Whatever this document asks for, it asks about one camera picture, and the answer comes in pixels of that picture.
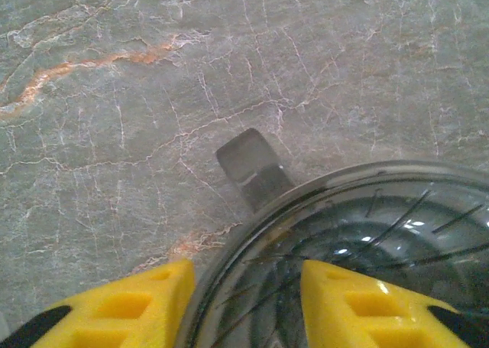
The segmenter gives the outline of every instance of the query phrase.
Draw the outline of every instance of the gray marble surface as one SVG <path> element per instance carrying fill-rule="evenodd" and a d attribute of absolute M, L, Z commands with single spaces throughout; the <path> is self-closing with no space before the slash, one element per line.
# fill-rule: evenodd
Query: gray marble surface
<path fill-rule="evenodd" d="M 297 183 L 489 170 L 487 0 L 0 0 L 0 311 L 182 256 L 251 211 L 215 150 L 255 127 Z"/>

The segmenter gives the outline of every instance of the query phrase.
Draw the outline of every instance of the rectangular hole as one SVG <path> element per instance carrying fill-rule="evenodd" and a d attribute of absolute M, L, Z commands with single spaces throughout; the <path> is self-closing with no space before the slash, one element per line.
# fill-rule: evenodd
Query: rectangular hole
<path fill-rule="evenodd" d="M 153 279 L 154 281 L 164 281 L 165 279 L 168 279 L 170 275 L 171 273 L 169 271 L 164 270 L 161 273 L 152 276 L 151 279 Z"/>
<path fill-rule="evenodd" d="M 417 329 L 374 330 L 370 335 L 379 348 L 437 348 L 433 340 Z"/>
<path fill-rule="evenodd" d="M 73 348 L 119 348 L 126 337 L 126 331 L 79 330 L 73 337 Z"/>
<path fill-rule="evenodd" d="M 144 293 L 119 293 L 106 298 L 94 318 L 137 319 L 151 302 L 151 295 Z"/>
<path fill-rule="evenodd" d="M 358 316 L 406 316 L 406 312 L 387 294 L 350 292 L 345 299 Z"/>
<path fill-rule="evenodd" d="M 333 279 L 333 280 L 348 279 L 348 273 L 342 273 L 336 270 L 328 270 L 326 272 L 326 277 L 328 279 Z"/>

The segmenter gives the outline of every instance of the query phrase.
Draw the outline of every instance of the transparent plastic dome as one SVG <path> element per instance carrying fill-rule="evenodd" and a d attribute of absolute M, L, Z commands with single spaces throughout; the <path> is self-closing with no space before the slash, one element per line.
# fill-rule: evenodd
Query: transparent plastic dome
<path fill-rule="evenodd" d="M 489 306 L 489 177 L 444 164 L 349 168 L 262 209 L 206 273 L 178 347 L 307 347 L 304 259 L 446 301 Z"/>

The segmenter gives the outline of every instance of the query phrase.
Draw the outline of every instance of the yellow plastic part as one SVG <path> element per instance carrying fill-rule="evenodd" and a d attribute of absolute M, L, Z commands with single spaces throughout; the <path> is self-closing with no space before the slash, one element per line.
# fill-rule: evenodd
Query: yellow plastic part
<path fill-rule="evenodd" d="M 313 260 L 300 282 L 309 348 L 467 348 L 426 309 L 450 305 Z"/>
<path fill-rule="evenodd" d="M 73 310 L 34 348 L 173 348 L 193 289 L 183 260 L 59 301 Z"/>

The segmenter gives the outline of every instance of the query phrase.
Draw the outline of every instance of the marble floor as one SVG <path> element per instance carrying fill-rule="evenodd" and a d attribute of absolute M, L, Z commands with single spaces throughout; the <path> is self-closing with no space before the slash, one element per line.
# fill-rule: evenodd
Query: marble floor
<path fill-rule="evenodd" d="M 251 211 L 215 150 L 296 183 L 361 162 L 489 170 L 487 0 L 0 0 L 0 311 L 193 258 Z"/>

